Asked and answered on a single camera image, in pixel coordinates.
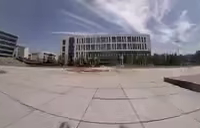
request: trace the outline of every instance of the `person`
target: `person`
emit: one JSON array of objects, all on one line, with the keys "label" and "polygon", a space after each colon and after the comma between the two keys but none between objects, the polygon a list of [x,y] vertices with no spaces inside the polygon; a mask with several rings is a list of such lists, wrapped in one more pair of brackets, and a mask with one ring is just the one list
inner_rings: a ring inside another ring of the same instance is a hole
[{"label": "person", "polygon": [[71,128],[68,122],[63,122],[60,124],[59,128]]}]

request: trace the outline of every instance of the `window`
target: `window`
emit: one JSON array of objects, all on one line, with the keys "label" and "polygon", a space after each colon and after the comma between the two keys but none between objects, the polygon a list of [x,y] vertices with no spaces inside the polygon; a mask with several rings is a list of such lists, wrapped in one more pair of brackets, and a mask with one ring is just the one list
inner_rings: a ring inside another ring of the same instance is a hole
[{"label": "window", "polygon": [[112,49],[116,49],[116,44],[112,44]]},{"label": "window", "polygon": [[123,44],[123,49],[126,49],[126,44]]},{"label": "window", "polygon": [[122,45],[121,44],[117,44],[117,49],[121,49]]},{"label": "window", "polygon": [[65,47],[63,47],[63,51],[65,52]]},{"label": "window", "polygon": [[133,49],[137,49],[137,44],[133,44]]},{"label": "window", "polygon": [[104,37],[101,37],[101,43],[102,42],[105,42],[105,38]]},{"label": "window", "polygon": [[90,45],[86,45],[86,50],[90,50]]},{"label": "window", "polygon": [[140,40],[140,36],[138,37],[138,42],[141,42],[141,40]]},{"label": "window", "polygon": [[65,45],[66,44],[66,40],[63,40],[63,45]]},{"label": "window", "polygon": [[86,38],[86,43],[91,43],[91,38]]},{"label": "window", "polygon": [[116,42],[116,37],[112,37],[112,42]]},{"label": "window", "polygon": [[137,41],[136,37],[132,37],[132,42],[136,42],[136,41]]},{"label": "window", "polygon": [[97,43],[100,43],[101,39],[100,37],[97,37]]},{"label": "window", "polygon": [[131,42],[131,37],[127,37],[127,42]]},{"label": "window", "polygon": [[95,50],[95,45],[91,45],[91,50]]},{"label": "window", "polygon": [[111,45],[107,44],[107,50],[110,50],[110,49],[111,49]]},{"label": "window", "polygon": [[122,42],[121,36],[118,36],[118,37],[117,37],[117,42]]},{"label": "window", "polygon": [[147,42],[147,41],[146,41],[146,37],[144,37],[144,42]]},{"label": "window", "polygon": [[111,42],[111,37],[109,37],[109,42]]},{"label": "window", "polygon": [[122,37],[122,42],[126,42],[126,37]]}]

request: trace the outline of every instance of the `pavement line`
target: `pavement line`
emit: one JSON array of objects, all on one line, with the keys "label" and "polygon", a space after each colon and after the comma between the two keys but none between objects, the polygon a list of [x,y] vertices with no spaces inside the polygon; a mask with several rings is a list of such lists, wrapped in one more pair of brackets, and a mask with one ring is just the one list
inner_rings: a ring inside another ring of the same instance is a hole
[{"label": "pavement line", "polygon": [[25,117],[29,116],[30,114],[32,114],[34,111],[35,111],[35,110],[31,110],[31,112],[29,112],[28,114],[25,114],[24,116],[20,117],[20,118],[17,119],[16,121],[13,121],[13,122],[7,124],[7,125],[4,126],[3,128],[7,128],[7,127],[9,127],[9,126],[11,126],[11,125],[17,123],[18,121],[20,121],[20,120],[24,119]]},{"label": "pavement line", "polygon": [[45,113],[45,114],[48,114],[48,115],[51,115],[51,116],[55,116],[55,117],[60,117],[60,118],[65,118],[65,119],[69,119],[69,120],[73,120],[73,121],[79,121],[79,122],[85,122],[85,123],[93,123],[93,124],[139,124],[139,123],[150,123],[150,122],[163,121],[163,120],[167,120],[167,119],[173,119],[173,118],[181,117],[181,116],[184,116],[184,115],[188,115],[188,114],[200,111],[200,108],[199,108],[199,109],[196,109],[196,110],[193,110],[193,111],[190,111],[190,112],[182,113],[180,115],[161,118],[161,119],[155,119],[155,120],[148,120],[148,121],[136,121],[136,122],[125,122],[125,123],[94,122],[94,121],[80,120],[80,119],[70,118],[70,117],[66,117],[66,116],[59,116],[59,115],[56,115],[56,114],[53,114],[53,113],[49,113],[47,111],[35,108],[33,106],[30,106],[30,105],[27,105],[27,104],[21,102],[20,100],[8,95],[7,93],[2,92],[1,90],[0,90],[0,93],[8,96],[10,99],[14,100],[15,102],[18,102],[19,104],[24,105],[24,106],[26,106],[28,108],[33,109],[33,110],[36,110],[36,111],[39,111],[39,112],[42,112],[42,113]]},{"label": "pavement line", "polygon": [[149,97],[140,97],[140,98],[101,98],[101,97],[94,97],[94,99],[97,100],[143,100],[143,99],[149,99],[154,97],[163,97],[163,96],[172,96],[172,95],[178,95],[179,93],[171,93],[166,95],[155,95],[155,96],[149,96]]},{"label": "pavement line", "polygon": [[[127,96],[127,94],[126,94],[126,92],[125,92],[125,90],[123,89],[123,87],[121,86],[121,89],[122,89],[122,91],[123,91],[123,93],[124,93],[124,95],[128,98],[128,96]],[[132,102],[128,99],[128,102],[129,102],[129,104],[130,104],[130,106],[131,106],[131,108],[133,109],[133,111],[134,111],[134,113],[135,113],[135,115],[136,115],[136,117],[137,117],[137,119],[139,120],[139,121],[141,121],[141,119],[140,119],[140,116],[137,114],[137,111],[135,110],[135,108],[134,108],[134,106],[133,106],[133,104],[132,104]]]},{"label": "pavement line", "polygon": [[95,93],[93,94],[93,96],[92,96],[91,100],[89,101],[89,103],[88,103],[88,106],[87,106],[87,108],[85,109],[85,111],[84,111],[84,113],[83,113],[83,115],[82,115],[82,117],[81,117],[81,121],[83,120],[83,118],[84,118],[84,115],[86,114],[86,112],[87,112],[87,110],[88,110],[89,106],[91,105],[91,102],[92,102],[93,98],[95,97],[95,94],[97,93],[97,91],[98,91],[98,88],[95,90]]}]

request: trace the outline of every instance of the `glass facade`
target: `glass facade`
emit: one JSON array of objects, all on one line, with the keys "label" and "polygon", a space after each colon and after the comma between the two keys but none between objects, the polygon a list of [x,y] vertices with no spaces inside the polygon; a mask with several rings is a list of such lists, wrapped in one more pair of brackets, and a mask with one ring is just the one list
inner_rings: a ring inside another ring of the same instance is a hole
[{"label": "glass facade", "polygon": [[0,31],[0,56],[13,56],[18,37]]}]

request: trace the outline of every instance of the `modern building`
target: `modern building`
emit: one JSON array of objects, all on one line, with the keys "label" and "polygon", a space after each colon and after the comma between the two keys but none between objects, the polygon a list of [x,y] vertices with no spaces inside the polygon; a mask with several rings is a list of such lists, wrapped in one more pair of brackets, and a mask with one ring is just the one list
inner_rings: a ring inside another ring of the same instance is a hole
[{"label": "modern building", "polygon": [[14,57],[15,58],[26,58],[28,59],[28,55],[29,55],[29,48],[28,47],[24,47],[24,46],[20,46],[17,45],[15,50],[14,50]]},{"label": "modern building", "polygon": [[53,63],[56,61],[56,59],[56,54],[51,52],[35,52],[29,54],[29,60],[40,63]]},{"label": "modern building", "polygon": [[77,59],[98,58],[101,63],[133,63],[133,58],[151,54],[150,35],[147,34],[86,34],[64,37],[61,55],[65,64]]},{"label": "modern building", "polygon": [[0,30],[0,56],[12,57],[18,36]]}]

